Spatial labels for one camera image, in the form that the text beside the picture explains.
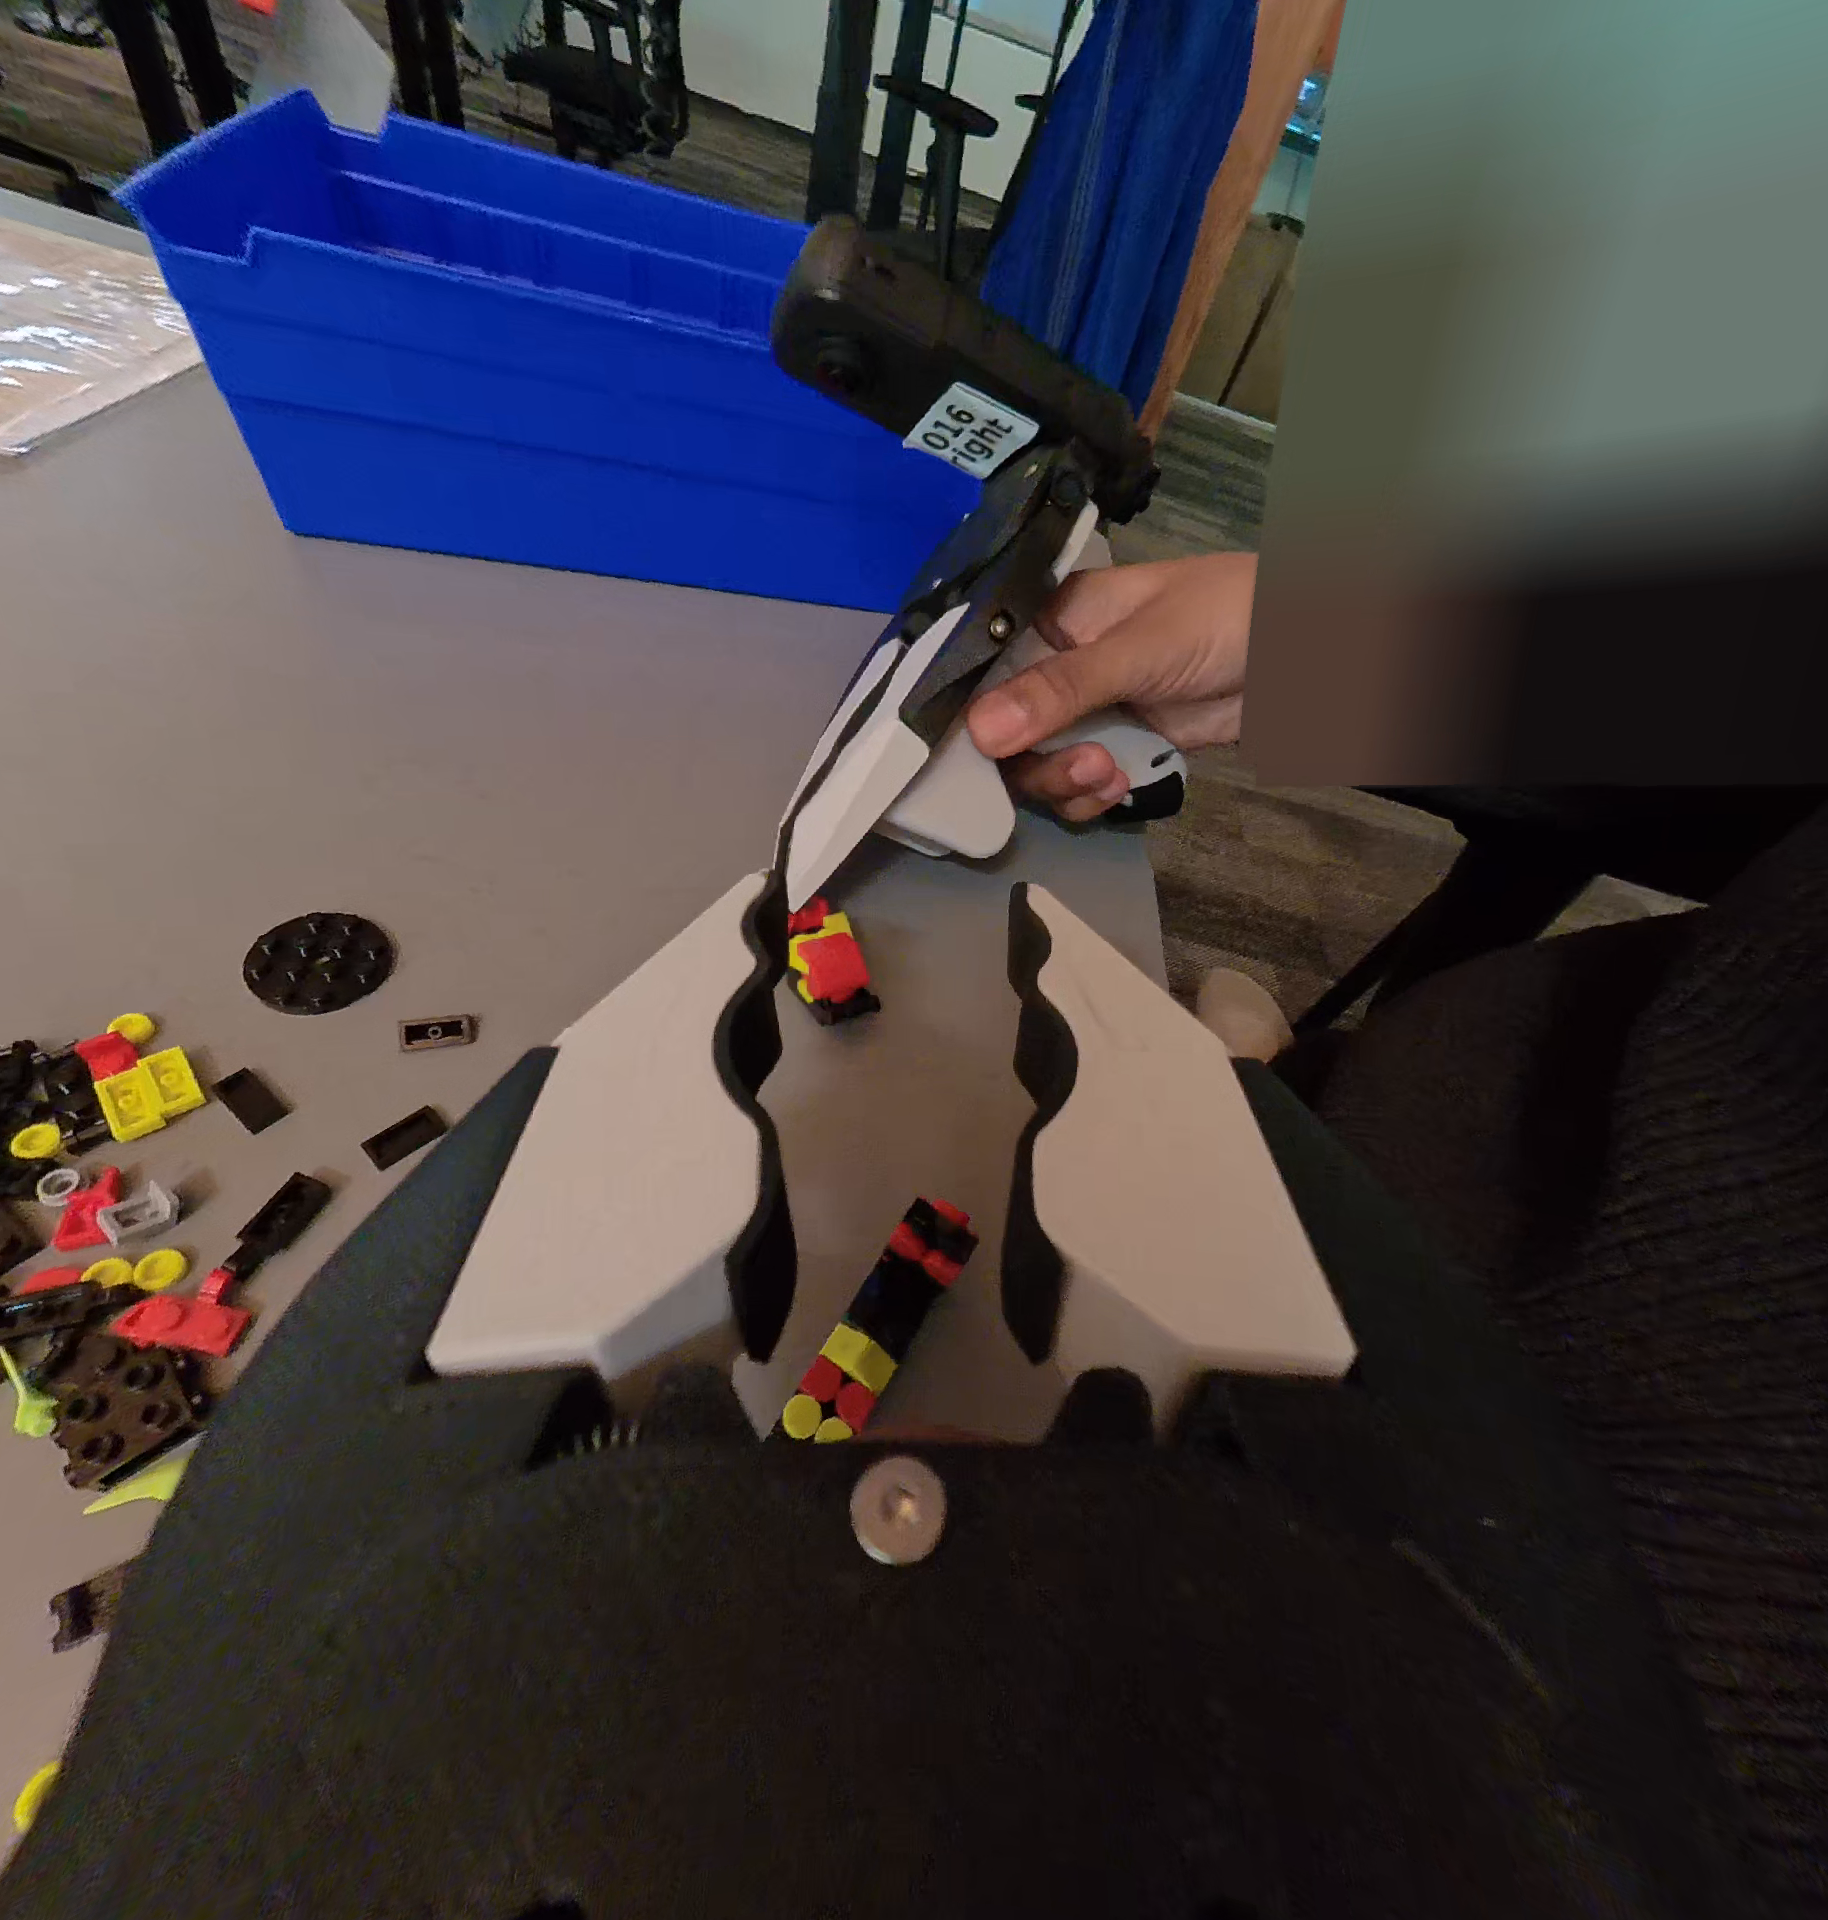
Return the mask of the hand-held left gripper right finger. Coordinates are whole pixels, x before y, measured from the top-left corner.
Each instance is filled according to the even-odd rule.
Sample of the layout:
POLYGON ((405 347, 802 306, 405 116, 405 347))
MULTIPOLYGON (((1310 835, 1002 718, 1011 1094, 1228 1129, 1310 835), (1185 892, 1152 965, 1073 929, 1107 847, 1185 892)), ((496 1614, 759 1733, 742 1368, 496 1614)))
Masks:
POLYGON ((1208 1374, 1344 1380, 1358 1356, 1227 1048, 1039 883, 1007 899, 1028 1099, 1003 1322, 1071 1384, 1140 1380, 1172 1427, 1208 1374))

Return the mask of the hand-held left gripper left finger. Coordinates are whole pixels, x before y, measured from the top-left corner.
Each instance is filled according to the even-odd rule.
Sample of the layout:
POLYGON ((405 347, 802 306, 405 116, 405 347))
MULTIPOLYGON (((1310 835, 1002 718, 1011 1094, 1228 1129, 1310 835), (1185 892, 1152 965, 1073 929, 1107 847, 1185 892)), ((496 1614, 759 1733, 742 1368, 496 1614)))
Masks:
POLYGON ((773 1354, 797 1282, 762 1104, 785 924, 782 876, 745 876, 566 1026, 429 1339, 438 1376, 773 1354))

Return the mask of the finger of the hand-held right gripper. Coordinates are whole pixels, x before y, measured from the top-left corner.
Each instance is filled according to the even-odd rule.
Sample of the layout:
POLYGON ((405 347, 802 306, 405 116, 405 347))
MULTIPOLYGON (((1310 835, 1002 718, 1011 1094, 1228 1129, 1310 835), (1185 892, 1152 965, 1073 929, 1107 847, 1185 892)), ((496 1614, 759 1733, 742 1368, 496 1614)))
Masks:
MULTIPOLYGON (((879 639, 879 645, 864 660, 860 674, 817 741, 792 803, 802 794, 817 767, 834 750, 842 748, 868 718, 895 715, 905 726, 914 729, 905 720, 902 707, 908 701, 923 701, 920 685, 932 663, 942 663, 950 670, 964 656, 964 643, 953 639, 953 630, 962 621, 973 621, 973 612, 964 604, 950 609, 917 639, 902 637, 901 630, 890 630, 879 639)), ((917 734, 928 744, 928 763, 879 818, 874 830, 883 825, 888 837, 923 855, 976 857, 977 757, 964 744, 936 750, 923 733, 917 734)), ((782 823, 777 843, 777 870, 780 876, 782 823)))
POLYGON ((841 870, 928 763, 895 715, 872 715, 809 777, 782 823, 782 892, 796 913, 841 870))

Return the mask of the yellow red lego car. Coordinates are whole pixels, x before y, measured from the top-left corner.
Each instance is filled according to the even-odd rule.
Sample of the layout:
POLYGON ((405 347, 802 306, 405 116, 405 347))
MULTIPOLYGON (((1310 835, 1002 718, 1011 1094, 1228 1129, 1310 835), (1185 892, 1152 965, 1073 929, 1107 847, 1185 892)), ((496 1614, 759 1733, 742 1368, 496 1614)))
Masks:
POLYGON ((792 988, 820 1026, 880 1010, 850 918, 825 895, 787 918, 787 968, 792 988))

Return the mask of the long black red yellow lego build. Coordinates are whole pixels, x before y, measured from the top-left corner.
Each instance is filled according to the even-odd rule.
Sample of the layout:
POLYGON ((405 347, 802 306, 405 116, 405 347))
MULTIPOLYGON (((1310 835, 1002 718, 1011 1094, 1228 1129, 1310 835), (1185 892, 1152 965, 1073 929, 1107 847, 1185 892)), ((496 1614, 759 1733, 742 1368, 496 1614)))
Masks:
POLYGON ((800 1444, 857 1438, 976 1248, 972 1213, 917 1196, 782 1404, 779 1435, 800 1444))

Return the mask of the pile of lego pieces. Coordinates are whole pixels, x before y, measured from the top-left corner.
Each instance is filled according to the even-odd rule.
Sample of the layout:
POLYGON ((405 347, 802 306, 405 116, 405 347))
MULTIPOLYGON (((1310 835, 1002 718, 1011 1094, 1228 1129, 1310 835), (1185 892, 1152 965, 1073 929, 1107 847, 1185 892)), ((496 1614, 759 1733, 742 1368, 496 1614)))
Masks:
POLYGON ((133 1544, 83 1510, 204 1425, 200 1356, 111 1341, 210 1263, 200 1150, 232 1123, 208 1034, 158 997, 0 1038, 0 1843, 58 1776, 133 1544))

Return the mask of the black round lego plate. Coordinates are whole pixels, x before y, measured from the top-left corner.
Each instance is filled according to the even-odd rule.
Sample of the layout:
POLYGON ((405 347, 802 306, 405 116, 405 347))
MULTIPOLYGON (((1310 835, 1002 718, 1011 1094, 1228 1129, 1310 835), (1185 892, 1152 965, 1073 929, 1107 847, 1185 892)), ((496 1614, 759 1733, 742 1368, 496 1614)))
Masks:
POLYGON ((241 973, 258 1002, 292 1018, 346 1011, 389 984, 393 934, 364 914, 320 910, 255 936, 241 973))

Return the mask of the person's right hand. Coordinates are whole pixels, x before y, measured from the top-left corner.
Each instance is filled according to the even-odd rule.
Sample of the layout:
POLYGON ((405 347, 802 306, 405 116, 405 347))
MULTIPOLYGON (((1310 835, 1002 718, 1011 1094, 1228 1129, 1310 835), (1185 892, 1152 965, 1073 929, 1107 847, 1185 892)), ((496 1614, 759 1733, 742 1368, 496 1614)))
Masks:
POLYGON ((1104 707, 1123 707, 1176 750, 1243 737, 1259 554, 1227 551, 1071 573, 1036 630, 1047 660, 979 689, 967 726, 1007 786, 1084 825, 1125 801, 1129 772, 1093 741, 1047 750, 1104 707))

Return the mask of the person's knee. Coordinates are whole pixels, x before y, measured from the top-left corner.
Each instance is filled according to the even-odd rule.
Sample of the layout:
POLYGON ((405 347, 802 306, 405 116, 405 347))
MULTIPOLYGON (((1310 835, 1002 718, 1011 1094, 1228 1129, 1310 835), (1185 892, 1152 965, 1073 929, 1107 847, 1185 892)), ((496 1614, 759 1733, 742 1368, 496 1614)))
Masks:
POLYGON ((1234 968, 1202 971, 1191 1010, 1233 1061, 1267 1064, 1292 1043, 1290 1020, 1276 999, 1234 968))

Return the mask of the dark blue container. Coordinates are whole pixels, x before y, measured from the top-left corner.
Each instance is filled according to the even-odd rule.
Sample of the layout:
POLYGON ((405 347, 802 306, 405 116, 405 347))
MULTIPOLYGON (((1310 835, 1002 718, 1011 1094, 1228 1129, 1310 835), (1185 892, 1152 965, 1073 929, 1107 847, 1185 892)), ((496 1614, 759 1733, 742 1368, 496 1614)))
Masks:
POLYGON ((1095 4, 989 252, 981 303, 1133 410, 1238 122, 1255 19, 1254 2, 1095 4))

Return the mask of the black office chair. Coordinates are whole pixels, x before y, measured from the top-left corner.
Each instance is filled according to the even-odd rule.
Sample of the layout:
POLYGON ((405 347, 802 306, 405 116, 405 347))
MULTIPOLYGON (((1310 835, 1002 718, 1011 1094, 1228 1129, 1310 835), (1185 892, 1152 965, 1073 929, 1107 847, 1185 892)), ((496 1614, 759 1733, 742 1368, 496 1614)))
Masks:
POLYGON ((545 95, 556 154, 600 168, 667 158, 686 139, 691 95, 677 2, 542 2, 540 38, 501 73, 545 95))

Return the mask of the blue plastic bin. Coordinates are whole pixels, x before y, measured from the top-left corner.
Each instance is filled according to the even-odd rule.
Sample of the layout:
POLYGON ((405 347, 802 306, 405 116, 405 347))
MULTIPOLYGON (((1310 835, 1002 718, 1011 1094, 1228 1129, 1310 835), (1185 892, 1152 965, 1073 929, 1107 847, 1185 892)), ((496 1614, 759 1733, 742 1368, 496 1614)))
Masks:
POLYGON ((305 89, 118 199, 293 533, 890 614, 977 503, 777 366, 804 223, 305 89))

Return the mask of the clear plastic bag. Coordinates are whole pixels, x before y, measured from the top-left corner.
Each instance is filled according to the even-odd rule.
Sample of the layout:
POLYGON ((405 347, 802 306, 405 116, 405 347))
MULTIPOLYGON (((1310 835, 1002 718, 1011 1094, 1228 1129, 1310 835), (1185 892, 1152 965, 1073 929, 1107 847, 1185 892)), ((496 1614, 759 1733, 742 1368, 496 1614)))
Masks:
POLYGON ((148 255, 0 215, 0 459, 200 362, 148 255))

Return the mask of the black metal frame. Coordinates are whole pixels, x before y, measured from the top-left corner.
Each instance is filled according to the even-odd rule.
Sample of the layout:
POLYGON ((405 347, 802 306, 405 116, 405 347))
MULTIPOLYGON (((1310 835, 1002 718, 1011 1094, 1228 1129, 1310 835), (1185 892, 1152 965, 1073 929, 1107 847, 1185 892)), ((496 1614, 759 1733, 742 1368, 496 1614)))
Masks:
POLYGON ((1354 1004, 1530 942, 1599 876, 1706 905, 1828 801, 1824 785, 1379 786, 1462 835, 1446 876, 1292 1022, 1294 1040, 1354 1004))

